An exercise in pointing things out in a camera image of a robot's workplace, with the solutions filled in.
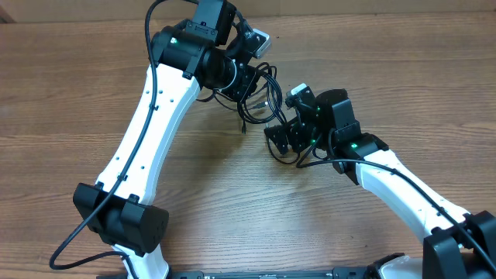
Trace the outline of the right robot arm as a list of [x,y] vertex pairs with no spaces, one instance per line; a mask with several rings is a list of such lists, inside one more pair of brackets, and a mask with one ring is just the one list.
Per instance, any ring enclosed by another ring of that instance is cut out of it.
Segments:
[[269,147],[293,151],[294,164],[309,167],[308,155],[325,151],[314,165],[333,165],[354,184],[376,195],[415,234],[422,256],[403,253],[348,270],[348,278],[493,278],[495,217],[473,214],[436,193],[371,133],[364,133],[344,89],[314,95],[306,84],[286,98],[265,103],[279,120],[264,130]]

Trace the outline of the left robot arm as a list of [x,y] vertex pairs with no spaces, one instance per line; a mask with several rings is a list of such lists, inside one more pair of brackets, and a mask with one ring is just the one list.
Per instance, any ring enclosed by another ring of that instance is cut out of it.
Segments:
[[191,19],[145,40],[150,65],[136,111],[114,157],[94,184],[76,187],[73,202],[83,226],[122,260],[125,277],[165,278],[160,242],[169,215],[153,200],[174,135],[200,91],[236,87],[242,66],[270,39],[232,3],[199,1]]

